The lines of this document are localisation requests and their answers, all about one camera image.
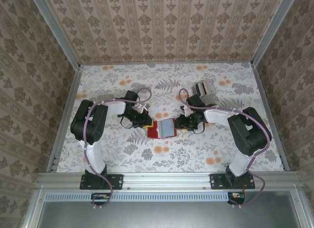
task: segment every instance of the patterned wallpaper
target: patterned wallpaper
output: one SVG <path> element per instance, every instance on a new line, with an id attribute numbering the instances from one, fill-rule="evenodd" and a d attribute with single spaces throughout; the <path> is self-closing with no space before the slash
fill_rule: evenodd
<path id="1" fill-rule="evenodd" d="M 27 212 L 73 74 L 33 0 L 0 0 L 0 227 Z"/>
<path id="2" fill-rule="evenodd" d="M 288 162 L 314 208 L 314 0 L 295 0 L 258 70 Z"/>
<path id="3" fill-rule="evenodd" d="M 280 0 L 46 0 L 80 63 L 250 60 Z"/>

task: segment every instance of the table surface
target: table surface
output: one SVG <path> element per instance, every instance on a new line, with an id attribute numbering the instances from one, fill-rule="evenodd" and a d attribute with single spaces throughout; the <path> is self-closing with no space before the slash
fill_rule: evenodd
<path id="1" fill-rule="evenodd" d="M 195 83 L 212 79 L 216 94 L 204 100 L 225 108 L 254 107 L 270 129 L 262 99 L 249 63 L 141 64 L 82 66 L 82 77 L 66 133 L 57 172 L 83 172 L 86 161 L 70 124 L 83 99 L 92 101 L 123 97 L 128 90 L 150 87 L 149 115 L 153 120 L 178 117 L 181 88 L 191 90 Z M 149 96 L 141 92 L 141 99 Z M 135 172 L 217 172 L 224 171 L 237 152 L 228 127 L 206 124 L 204 133 L 178 131 L 177 137 L 150 139 L 147 130 L 125 129 L 120 118 L 107 118 L 101 138 L 103 159 L 112 173 Z M 274 140 L 260 155 L 252 171 L 283 171 Z"/>

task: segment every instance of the purple cable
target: purple cable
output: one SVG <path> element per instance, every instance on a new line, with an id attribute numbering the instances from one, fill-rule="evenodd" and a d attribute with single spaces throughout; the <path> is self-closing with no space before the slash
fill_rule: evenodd
<path id="1" fill-rule="evenodd" d="M 143 100 L 143 101 L 129 101 L 129 100 L 121 100 L 121 99 L 115 99 L 115 98 L 113 98 L 113 99 L 109 99 L 109 100 L 105 100 L 105 101 L 99 101 L 99 102 L 94 103 L 94 104 L 90 107 L 90 109 L 89 109 L 89 111 L 88 111 L 88 113 L 87 113 L 87 116 L 86 116 L 86 118 L 85 118 L 84 127 L 83 127 L 83 140 L 84 140 L 84 156 L 85 156 L 87 165 L 90 167 L 90 169 L 93 171 L 94 174 L 96 174 L 97 176 L 99 176 L 100 178 L 102 178 L 103 180 L 105 180 L 105 182 L 109 185 L 109 188 L 110 188 L 110 195 L 109 195 L 108 200 L 107 200 L 104 204 L 102 204 L 101 206 L 98 206 L 98 207 L 102 207 L 102 206 L 105 206 L 106 204 L 108 204 L 108 202 L 110 201 L 110 199 L 111 199 L 111 197 L 112 197 L 113 188 L 112 188 L 112 185 L 111 185 L 111 183 L 108 181 L 107 178 L 105 178 L 104 176 L 102 176 L 101 174 L 99 174 L 99 173 L 96 172 L 96 170 L 92 167 L 92 165 L 90 164 L 90 161 L 89 161 L 89 159 L 88 159 L 88 157 L 87 157 L 87 152 L 86 152 L 86 151 L 87 151 L 86 128 L 87 128 L 88 120 L 89 120 L 89 118 L 90 118 L 90 116 L 91 116 L 91 114 L 92 114 L 93 109 L 94 109 L 97 105 L 99 105 L 99 104 L 108 103 L 108 102 L 114 102 L 114 101 L 123 101 L 123 102 L 139 103 L 139 104 L 140 104 L 140 103 L 144 103 L 144 102 L 148 101 L 148 100 L 152 97 L 152 91 L 151 91 L 149 88 L 147 88 L 147 87 L 143 87 L 143 88 L 139 89 L 138 92 L 139 92 L 140 90 L 143 90 L 143 89 L 147 89 L 147 90 L 150 92 L 150 96 L 149 96 L 146 100 Z M 97 196 L 95 196 L 95 197 L 93 198 L 93 200 L 92 200 L 92 204 L 93 204 L 94 206 L 97 206 L 97 205 L 95 204 L 95 198 L 96 198 L 96 197 L 97 197 Z"/>
<path id="2" fill-rule="evenodd" d="M 232 112 L 232 113 L 241 114 L 241 115 L 245 116 L 246 118 L 252 120 L 257 126 L 259 126 L 259 128 L 260 128 L 260 129 L 263 131 L 263 133 L 265 134 L 265 137 L 266 137 L 266 139 L 267 139 L 267 144 L 266 144 L 265 148 L 264 148 L 263 150 L 261 150 L 260 152 L 256 153 L 256 154 L 253 156 L 253 158 L 251 159 L 251 161 L 250 161 L 250 163 L 248 164 L 248 166 L 246 167 L 247 172 L 248 172 L 249 174 L 251 174 L 252 176 L 254 176 L 254 177 L 258 178 L 258 179 L 260 179 L 260 180 L 263 182 L 263 186 L 261 187 L 260 191 L 254 196 L 254 198 L 251 199 L 249 202 L 246 202 L 246 203 L 242 204 L 242 206 L 251 203 L 252 201 L 254 201 L 254 200 L 261 194 L 261 192 L 262 192 L 262 191 L 264 190 L 264 188 L 265 188 L 265 180 L 264 180 L 263 178 L 261 178 L 260 176 L 251 173 L 251 171 L 249 170 L 249 168 L 252 166 L 252 164 L 253 164 L 253 162 L 254 162 L 256 156 L 258 156 L 259 154 L 261 154 L 261 153 L 265 152 L 266 150 L 268 150 L 268 148 L 269 148 L 269 146 L 270 146 L 270 138 L 269 138 L 269 136 L 268 136 L 268 134 L 267 134 L 266 129 L 265 129 L 256 119 L 254 119 L 254 118 L 251 117 L 250 115 L 248 115 L 248 114 L 246 114 L 246 113 L 243 113 L 243 112 L 241 112 L 241 111 L 239 111 L 239 110 L 235 110 L 235 109 L 233 109 L 233 110 L 232 110 L 232 109 L 226 109 L 226 108 L 222 108 L 222 107 L 194 107 L 194 106 L 191 106 L 191 105 L 189 105 L 188 103 L 186 103 L 186 102 L 184 102 L 184 101 L 182 100 L 181 91 L 185 91 L 185 92 L 187 93 L 187 98 L 189 98 L 188 91 L 187 91 L 185 88 L 180 89 L 180 91 L 179 91 L 179 98 L 180 98 L 180 100 L 181 100 L 181 102 L 182 102 L 183 104 L 185 104 L 186 106 L 190 107 L 191 109 L 219 109 L 219 110 L 223 110 L 223 111 L 228 111 L 228 112 Z M 237 202 L 235 202 L 235 201 L 233 201 L 233 200 L 230 200 L 230 201 L 233 202 L 233 203 L 236 204 L 236 205 L 239 205 Z"/>

